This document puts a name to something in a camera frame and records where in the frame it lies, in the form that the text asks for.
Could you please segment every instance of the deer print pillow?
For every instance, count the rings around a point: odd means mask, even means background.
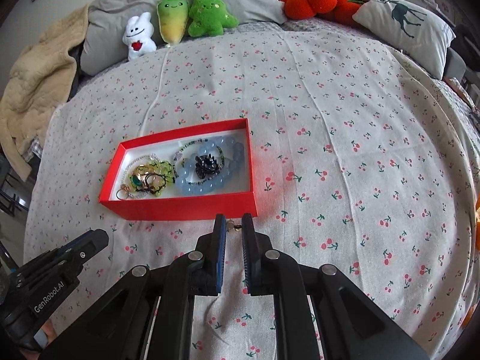
[[[433,12],[405,0],[371,0],[353,19],[396,49],[404,50],[433,78],[442,79],[447,48],[455,34]]]

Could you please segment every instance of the stuffed toy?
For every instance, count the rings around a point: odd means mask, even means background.
[[[179,44],[188,21],[187,0],[160,0],[157,5],[160,35],[168,46]]]
[[[285,16],[289,19],[308,19],[319,15],[351,27],[360,27],[352,16],[362,6],[361,0],[280,0],[285,3]]]
[[[224,28],[234,28],[239,24],[237,18],[227,12],[222,0],[193,0],[190,17],[193,23],[188,33],[192,37],[223,35]]]
[[[129,61],[157,49],[151,39],[154,32],[151,18],[150,12],[143,12],[140,17],[133,16],[128,20],[122,40],[128,46]]]

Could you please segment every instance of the green plush tree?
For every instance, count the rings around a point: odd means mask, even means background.
[[[222,0],[193,0],[189,16],[193,19],[188,27],[192,37],[223,35],[224,28],[234,28],[239,24],[238,19],[227,12]]]

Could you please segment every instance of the orange plush pumpkin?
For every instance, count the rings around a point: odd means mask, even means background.
[[[301,20],[319,15],[323,19],[358,27],[352,16],[361,4],[349,0],[280,0],[289,19]]]

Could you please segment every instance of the red box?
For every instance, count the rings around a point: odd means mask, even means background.
[[[218,193],[201,196],[153,198],[153,199],[110,199],[112,190],[123,159],[128,150],[140,146],[180,140],[191,136],[218,133],[222,131],[244,130],[246,135],[245,157],[248,156],[250,189],[246,192]],[[145,221],[178,221],[215,219],[216,214],[224,214],[227,218],[240,218],[246,212],[257,216],[254,196],[254,178],[251,161],[250,129],[247,119],[226,120],[198,126],[178,128],[157,134],[148,135],[120,143],[113,157],[105,182],[100,192],[99,202],[126,220]]]

